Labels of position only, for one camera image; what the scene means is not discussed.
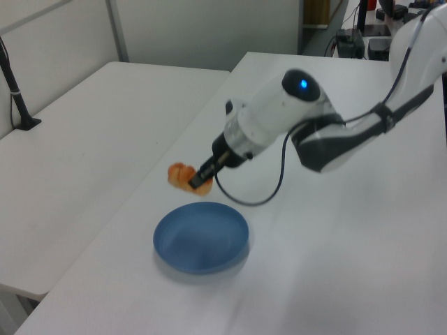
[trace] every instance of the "white table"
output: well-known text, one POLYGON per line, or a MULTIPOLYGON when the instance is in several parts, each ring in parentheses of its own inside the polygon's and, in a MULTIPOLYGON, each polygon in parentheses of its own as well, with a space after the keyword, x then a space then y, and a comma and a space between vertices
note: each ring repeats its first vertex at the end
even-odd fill
MULTIPOLYGON (((247 54, 17 335, 443 334, 447 157, 440 82, 419 111, 334 172, 306 170, 290 147, 284 185, 265 206, 237 206, 214 186, 203 200, 229 204, 249 223, 243 263, 192 276, 156 256, 159 220, 200 200, 168 185, 168 166, 202 163, 224 127, 226 100, 249 100, 294 67, 324 83, 344 117, 372 107, 391 84, 388 63, 247 54)), ((277 182, 280 142, 251 163, 223 170, 222 183, 245 200, 265 197, 277 182)))
POLYGON ((227 72, 111 63, 0 141, 0 289, 42 299, 227 72))

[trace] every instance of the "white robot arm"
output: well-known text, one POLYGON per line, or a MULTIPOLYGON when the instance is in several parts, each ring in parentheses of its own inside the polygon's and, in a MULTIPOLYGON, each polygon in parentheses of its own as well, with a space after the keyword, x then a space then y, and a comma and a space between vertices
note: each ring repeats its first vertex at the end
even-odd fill
POLYGON ((352 127, 336 113, 311 75, 289 70, 273 79, 250 103, 227 102, 226 125, 213 142, 213 156, 189 184, 197 188, 222 167, 241 165, 284 133, 291 136, 306 168, 316 172, 334 169, 424 103, 436 79, 447 71, 446 59, 447 4, 428 10, 420 20, 397 32, 390 48, 395 83, 388 96, 352 127))

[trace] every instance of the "white wall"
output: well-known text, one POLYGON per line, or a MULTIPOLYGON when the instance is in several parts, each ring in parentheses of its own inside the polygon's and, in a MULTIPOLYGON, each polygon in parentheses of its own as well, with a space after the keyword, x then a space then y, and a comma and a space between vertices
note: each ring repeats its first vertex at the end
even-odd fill
MULTIPOLYGON (((118 60, 105 0, 72 0, 2 38, 31 115, 118 60)), ((0 138, 9 131, 9 88, 0 74, 0 138)))
POLYGON ((303 0, 112 0, 129 60, 232 70, 248 52, 297 54, 303 0))

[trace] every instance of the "black cable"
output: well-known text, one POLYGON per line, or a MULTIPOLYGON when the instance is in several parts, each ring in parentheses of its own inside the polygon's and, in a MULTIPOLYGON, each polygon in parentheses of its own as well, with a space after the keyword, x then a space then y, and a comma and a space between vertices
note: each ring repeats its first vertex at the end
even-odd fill
POLYGON ((9 54, 8 54, 8 50, 6 49, 6 45, 5 45, 5 43, 3 42, 3 40, 1 39, 1 36, 0 36, 0 43, 1 43, 1 46, 2 46, 3 50, 5 50, 6 58, 8 59, 8 63, 9 63, 9 54))
POLYGON ((356 15, 357 15, 357 10, 358 10, 359 6, 360 6, 360 4, 356 8, 356 13, 354 14, 354 20, 352 20, 352 32, 354 32, 354 26, 356 25, 356 15))
POLYGON ((328 46, 326 47, 326 50, 325 50, 325 52, 324 52, 324 57, 326 57, 326 54, 328 53, 329 45, 330 45, 330 43, 332 42, 332 40, 333 40, 334 38, 336 38, 336 36, 333 36, 333 37, 329 40, 328 46))
POLYGON ((15 130, 14 121, 13 121, 13 95, 9 94, 9 117, 11 120, 11 127, 15 130))
POLYGON ((349 17, 343 21, 342 26, 343 24, 345 24, 346 21, 348 21, 351 18, 352 14, 354 14, 354 12, 358 9, 358 6, 360 6, 360 4, 358 4, 357 7, 355 7, 352 13, 349 15, 349 17))
POLYGON ((316 119, 317 119, 317 118, 302 120, 302 121, 298 122, 296 125, 294 125, 294 127, 292 127, 292 129, 290 129, 290 130, 287 132, 287 135, 286 135, 286 137, 284 138, 284 141, 283 141, 283 143, 282 143, 281 173, 279 174, 279 181, 278 181, 277 187, 275 188, 275 190, 273 191, 273 193, 272 193, 267 199, 262 200, 262 201, 259 201, 259 202, 245 202, 245 201, 241 201, 241 200, 239 200, 239 199, 236 199, 235 197, 233 197, 232 195, 230 195, 230 194, 223 188, 223 186, 221 185, 221 183, 220 183, 220 181, 219 181, 219 178, 218 178, 218 176, 217 176, 217 172, 215 172, 215 173, 214 173, 214 178, 216 179, 217 186, 221 189, 222 193, 223 193, 224 195, 226 195, 228 199, 230 199, 230 200, 236 202, 237 204, 241 204, 241 205, 243 205, 243 206, 248 206, 248 207, 261 206, 262 204, 265 204, 265 203, 271 201, 271 199, 278 193, 279 188, 281 187, 281 184, 282 184, 282 180, 283 180, 283 178, 284 178, 284 168, 285 168, 285 166, 286 166, 286 146, 287 146, 287 140, 288 140, 288 138, 290 137, 291 133, 293 133, 293 132, 296 130, 296 128, 302 126, 303 124, 307 124, 307 123, 309 123, 309 122, 312 121, 312 120, 316 120, 316 119))

